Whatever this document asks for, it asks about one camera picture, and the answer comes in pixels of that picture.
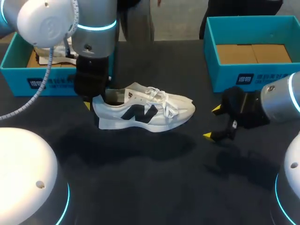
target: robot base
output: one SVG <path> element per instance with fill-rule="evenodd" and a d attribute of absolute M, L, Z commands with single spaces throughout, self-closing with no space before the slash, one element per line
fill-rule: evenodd
<path fill-rule="evenodd" d="M 0 128 L 0 160 L 0 224 L 75 224 L 70 186 L 41 137 L 23 129 Z"/>

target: new balance logo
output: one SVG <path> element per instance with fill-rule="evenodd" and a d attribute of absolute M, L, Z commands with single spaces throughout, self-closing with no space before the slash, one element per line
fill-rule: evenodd
<path fill-rule="evenodd" d="M 135 117 L 135 120 L 138 122 L 149 123 L 157 113 L 158 110 L 154 105 L 146 113 L 144 105 L 133 105 L 121 118 L 123 120 L 130 120 Z"/>

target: cable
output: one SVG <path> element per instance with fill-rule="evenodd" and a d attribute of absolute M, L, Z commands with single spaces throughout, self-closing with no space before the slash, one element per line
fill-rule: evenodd
<path fill-rule="evenodd" d="M 71 29 L 68 31 L 68 33 L 66 34 L 66 37 L 64 38 L 66 52 L 70 51 L 70 46 L 68 44 L 68 38 L 71 37 L 75 33 L 75 31 L 77 30 L 78 23 L 79 23 L 78 2 L 77 2 L 77 0 L 72 0 L 72 3 L 73 3 L 73 9 L 74 9 L 74 21 L 73 21 Z M 49 53 L 49 60 L 48 60 L 47 70 L 46 70 L 45 76 L 43 78 L 43 81 L 42 81 L 40 87 L 38 88 L 37 92 L 35 93 L 35 95 L 25 105 L 23 105 L 21 108 L 13 111 L 11 113 L 8 113 L 6 115 L 0 116 L 0 120 L 5 120 L 5 119 L 8 119 L 8 118 L 11 118 L 11 117 L 16 116 L 17 114 L 23 112 L 29 106 L 31 106 L 36 101 L 36 99 L 41 95 L 42 91 L 44 90 L 44 88 L 46 86 L 46 83 L 48 81 L 50 71 L 51 71 L 51 68 L 52 68 L 53 52 L 54 52 L 54 47 L 51 47 L 50 48 L 50 53 Z"/>
<path fill-rule="evenodd" d="M 0 116 L 0 120 L 5 120 L 5 119 L 8 119 L 8 118 L 11 118 L 11 117 L 16 116 L 17 114 L 23 112 L 25 109 L 27 109 L 29 106 L 31 106 L 36 101 L 36 99 L 41 95 L 42 91 L 45 88 L 45 85 L 47 83 L 47 80 L 48 80 L 48 77 L 49 77 L 49 74 L 50 74 L 50 71 L 51 71 L 52 61 L 53 61 L 53 52 L 54 52 L 54 47 L 50 48 L 49 61 L 48 61 L 46 74 L 44 76 L 44 79 L 43 79 L 40 87 L 38 88 L 37 92 L 35 93 L 35 95 L 25 105 L 23 105 L 21 108 L 15 110 L 15 111 L 13 111 L 9 114 L 6 114 L 4 116 Z"/>
<path fill-rule="evenodd" d="M 78 23 L 79 23 L 79 7 L 78 7 L 77 0 L 72 0 L 72 4 L 73 4 L 73 10 L 74 10 L 74 21 L 73 21 L 71 29 L 68 31 L 68 33 L 66 34 L 66 36 L 64 38 L 66 56 L 71 54 L 70 46 L 68 43 L 68 38 L 71 37 L 76 32 Z"/>

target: white sneaker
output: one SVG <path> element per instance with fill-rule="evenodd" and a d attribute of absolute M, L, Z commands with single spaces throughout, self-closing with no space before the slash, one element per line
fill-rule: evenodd
<path fill-rule="evenodd" d="M 100 129 L 140 127 L 151 132 L 162 132 L 187 122 L 195 112 L 192 100 L 172 95 L 138 83 L 105 93 L 93 99 L 93 109 L 99 117 Z"/>

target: dark tabletop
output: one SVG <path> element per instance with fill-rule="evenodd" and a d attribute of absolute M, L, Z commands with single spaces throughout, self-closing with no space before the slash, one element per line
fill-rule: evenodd
<path fill-rule="evenodd" d="M 0 45 L 3 54 L 7 45 Z M 241 129 L 234 142 L 203 138 L 225 127 L 211 110 L 202 42 L 157 42 L 147 50 L 120 45 L 117 81 L 138 82 L 194 100 L 185 125 L 164 133 L 102 131 L 78 97 L 41 97 L 0 122 L 43 137 L 54 149 L 79 208 L 79 225 L 269 225 L 278 165 L 300 123 Z M 0 114 L 24 104 L 0 76 Z"/>

